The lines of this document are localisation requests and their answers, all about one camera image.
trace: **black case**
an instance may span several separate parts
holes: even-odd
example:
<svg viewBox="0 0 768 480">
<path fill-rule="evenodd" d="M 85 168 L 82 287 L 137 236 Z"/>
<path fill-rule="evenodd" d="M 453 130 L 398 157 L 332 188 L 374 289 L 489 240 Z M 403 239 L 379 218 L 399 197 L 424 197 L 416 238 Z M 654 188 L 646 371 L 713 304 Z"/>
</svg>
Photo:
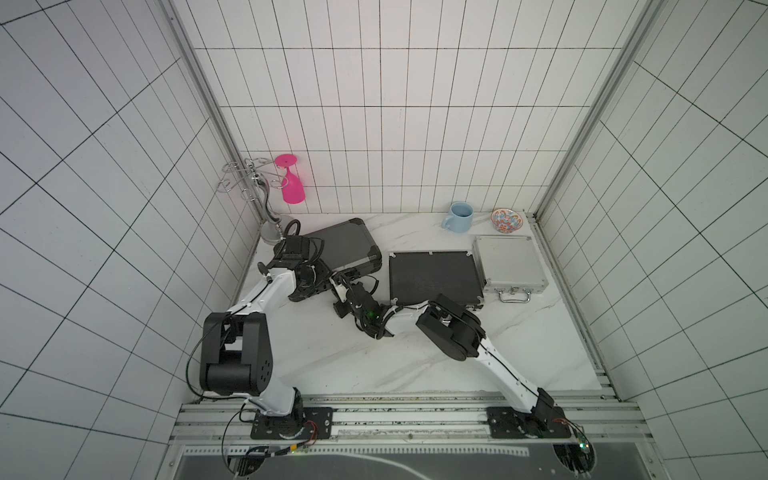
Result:
<svg viewBox="0 0 768 480">
<path fill-rule="evenodd" d="M 345 270 L 350 281 L 378 272 L 382 267 L 382 252 L 373 241 L 366 223 L 360 218 L 303 235 L 310 239 L 325 240 L 320 259 L 331 273 Z M 325 281 L 313 295 L 330 288 L 330 281 Z"/>
<path fill-rule="evenodd" d="M 472 252 L 389 254 L 389 298 L 393 304 L 416 305 L 441 294 L 464 308 L 482 308 L 482 285 Z"/>
</svg>

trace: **red wire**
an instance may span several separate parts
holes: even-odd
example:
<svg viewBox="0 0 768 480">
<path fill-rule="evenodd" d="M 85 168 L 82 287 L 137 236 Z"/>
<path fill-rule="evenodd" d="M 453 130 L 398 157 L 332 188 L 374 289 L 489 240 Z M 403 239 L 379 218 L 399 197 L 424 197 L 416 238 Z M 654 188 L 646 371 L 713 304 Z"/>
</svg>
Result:
<svg viewBox="0 0 768 480">
<path fill-rule="evenodd" d="M 312 436 L 310 436 L 310 442 L 312 442 L 312 443 L 307 445 L 308 447 L 311 447 L 312 445 L 315 445 L 317 443 L 317 430 L 318 430 L 318 427 L 317 427 L 317 424 L 315 422 L 313 422 L 312 420 L 307 420 L 306 422 L 307 423 L 311 423 L 313 425 L 313 427 L 314 427 L 314 429 L 312 430 Z"/>
</svg>

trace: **ceramic bowl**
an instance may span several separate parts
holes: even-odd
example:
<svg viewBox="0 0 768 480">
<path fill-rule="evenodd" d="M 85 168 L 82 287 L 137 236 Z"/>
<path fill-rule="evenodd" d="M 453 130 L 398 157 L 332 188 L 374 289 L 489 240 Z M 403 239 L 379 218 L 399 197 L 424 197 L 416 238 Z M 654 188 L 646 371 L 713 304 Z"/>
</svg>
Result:
<svg viewBox="0 0 768 480">
<path fill-rule="evenodd" d="M 497 208 L 491 214 L 491 223 L 502 233 L 512 233 L 523 226 L 523 217 L 508 208 Z"/>
</svg>

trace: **case handle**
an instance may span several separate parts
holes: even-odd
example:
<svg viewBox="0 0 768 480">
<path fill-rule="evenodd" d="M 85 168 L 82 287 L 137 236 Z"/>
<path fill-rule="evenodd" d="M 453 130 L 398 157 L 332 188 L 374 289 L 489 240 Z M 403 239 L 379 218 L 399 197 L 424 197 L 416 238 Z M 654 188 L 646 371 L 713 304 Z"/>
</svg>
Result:
<svg viewBox="0 0 768 480">
<path fill-rule="evenodd" d="M 518 290 L 518 289 L 517 288 L 513 288 L 512 289 L 512 293 L 516 293 L 515 292 L 516 290 Z M 507 300 L 504 300 L 502 298 L 502 293 L 504 293 L 503 290 L 498 290 L 497 289 L 496 292 L 498 293 L 498 299 L 502 303 L 528 303 L 528 302 L 531 301 L 531 291 L 530 290 L 523 290 L 523 292 L 525 293 L 525 300 L 522 300 L 522 299 L 507 299 Z"/>
</svg>

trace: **marble table surface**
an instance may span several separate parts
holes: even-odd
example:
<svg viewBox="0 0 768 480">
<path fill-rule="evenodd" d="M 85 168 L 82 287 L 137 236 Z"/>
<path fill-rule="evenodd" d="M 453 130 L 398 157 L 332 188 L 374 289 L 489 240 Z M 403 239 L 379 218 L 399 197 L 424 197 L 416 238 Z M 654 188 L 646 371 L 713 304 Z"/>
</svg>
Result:
<svg viewBox="0 0 768 480">
<path fill-rule="evenodd" d="M 373 276 L 380 281 L 374 294 L 389 302 L 390 251 L 470 250 L 475 235 L 498 234 L 490 214 L 476 214 L 468 233 L 440 227 L 445 214 L 298 214 L 301 233 L 308 234 L 359 217 L 366 222 L 384 256 Z M 515 234 L 532 236 L 528 221 Z M 541 252 L 536 245 L 537 253 Z M 250 292 L 260 274 L 257 262 L 272 259 L 272 246 L 259 243 L 243 284 Z M 547 390 L 599 389 L 600 385 L 575 325 L 565 309 L 551 272 L 549 286 L 529 303 L 501 303 L 485 296 L 475 312 L 496 348 L 520 373 Z M 373 281 L 363 280 L 370 289 Z M 476 367 L 443 354 L 423 333 L 374 340 L 360 332 L 354 319 L 333 311 L 330 291 L 281 307 L 269 318 L 275 370 L 284 383 L 304 394 L 478 392 L 496 391 Z"/>
</svg>

